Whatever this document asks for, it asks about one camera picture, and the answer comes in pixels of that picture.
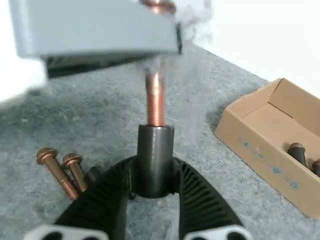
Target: open cardboard box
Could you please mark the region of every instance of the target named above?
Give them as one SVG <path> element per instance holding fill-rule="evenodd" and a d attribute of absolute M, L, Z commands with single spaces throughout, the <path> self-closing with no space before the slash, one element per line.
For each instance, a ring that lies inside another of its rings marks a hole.
<path fill-rule="evenodd" d="M 302 213 L 320 218 L 320 177 L 310 170 L 320 159 L 320 99 L 278 79 L 231 103 L 214 134 Z M 295 142 L 308 168 L 287 154 Z"/>

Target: bolt head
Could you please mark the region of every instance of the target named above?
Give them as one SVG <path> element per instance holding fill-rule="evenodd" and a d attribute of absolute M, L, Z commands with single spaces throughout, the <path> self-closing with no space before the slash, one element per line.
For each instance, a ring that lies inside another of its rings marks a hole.
<path fill-rule="evenodd" d="M 57 150 L 50 147 L 44 147 L 36 153 L 36 163 L 43 165 L 46 157 L 56 158 L 57 154 Z"/>
<path fill-rule="evenodd" d="M 317 167 L 320 166 L 320 159 L 318 159 L 317 161 L 313 162 L 312 167 Z"/>
<path fill-rule="evenodd" d="M 68 169 L 69 164 L 74 163 L 74 162 L 76 162 L 77 164 L 80 164 L 81 161 L 82 161 L 81 156 L 77 155 L 74 152 L 71 152 L 63 157 L 62 167 L 64 169 Z"/>

